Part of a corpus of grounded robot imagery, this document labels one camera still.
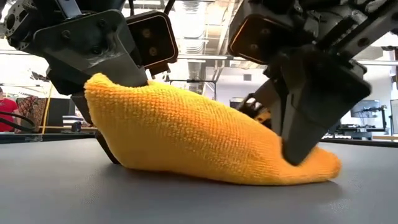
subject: yellow cloth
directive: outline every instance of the yellow cloth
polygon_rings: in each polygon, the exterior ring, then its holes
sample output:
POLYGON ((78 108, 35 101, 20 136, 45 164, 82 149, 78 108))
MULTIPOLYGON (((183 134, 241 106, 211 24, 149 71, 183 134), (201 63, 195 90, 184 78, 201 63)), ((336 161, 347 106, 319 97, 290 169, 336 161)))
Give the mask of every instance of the yellow cloth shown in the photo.
POLYGON ((339 159, 318 147, 290 165, 270 129, 187 90, 153 81, 129 88, 102 74, 85 89, 94 124, 127 168, 249 185, 323 182, 340 171, 339 159))

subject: table surface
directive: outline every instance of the table surface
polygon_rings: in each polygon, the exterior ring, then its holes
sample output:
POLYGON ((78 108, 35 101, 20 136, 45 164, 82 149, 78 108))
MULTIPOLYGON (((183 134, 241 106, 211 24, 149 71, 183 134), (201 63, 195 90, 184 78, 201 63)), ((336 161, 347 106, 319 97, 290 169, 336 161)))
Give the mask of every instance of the table surface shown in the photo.
POLYGON ((398 149, 322 144, 333 182, 238 186, 113 165, 94 139, 0 145, 0 223, 397 223, 398 149))

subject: gray table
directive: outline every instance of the gray table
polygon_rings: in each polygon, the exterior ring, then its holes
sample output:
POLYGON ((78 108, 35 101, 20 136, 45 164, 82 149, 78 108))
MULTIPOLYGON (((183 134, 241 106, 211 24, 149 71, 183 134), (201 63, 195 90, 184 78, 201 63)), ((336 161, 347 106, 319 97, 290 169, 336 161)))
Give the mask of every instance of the gray table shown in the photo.
POLYGON ((322 144, 333 182, 227 185, 112 165, 94 139, 0 145, 0 223, 397 223, 398 149, 322 144))

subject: yellow towel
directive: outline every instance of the yellow towel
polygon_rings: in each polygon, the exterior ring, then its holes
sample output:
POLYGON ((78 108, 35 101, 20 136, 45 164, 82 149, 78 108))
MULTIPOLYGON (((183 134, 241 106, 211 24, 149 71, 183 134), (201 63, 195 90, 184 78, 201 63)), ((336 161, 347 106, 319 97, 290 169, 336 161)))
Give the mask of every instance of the yellow towel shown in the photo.
POLYGON ((187 90, 153 81, 129 88, 102 74, 85 89, 93 122, 127 168, 249 185, 323 182, 340 171, 339 159, 318 147, 290 165, 270 129, 187 90))

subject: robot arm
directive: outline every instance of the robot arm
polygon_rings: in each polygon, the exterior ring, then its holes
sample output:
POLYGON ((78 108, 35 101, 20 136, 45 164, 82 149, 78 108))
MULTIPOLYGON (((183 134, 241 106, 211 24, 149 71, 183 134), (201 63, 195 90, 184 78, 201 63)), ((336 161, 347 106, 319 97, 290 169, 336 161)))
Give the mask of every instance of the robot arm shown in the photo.
MULTIPOLYGON (((327 129, 370 94, 362 80, 366 69, 351 58, 395 28, 397 1, 243 0, 231 24, 229 52, 268 65, 270 79, 248 96, 256 103, 240 110, 253 118, 264 108, 271 112, 264 124, 282 136, 291 164, 300 164, 327 129), (371 7, 375 3, 381 6, 371 7)), ((124 18, 124 3, 18 0, 5 19, 9 44, 45 58, 55 88, 72 95, 88 122, 83 85, 92 75, 142 86, 146 69, 155 75, 177 61, 167 13, 124 18)), ((101 133, 97 139, 117 163, 101 133)))

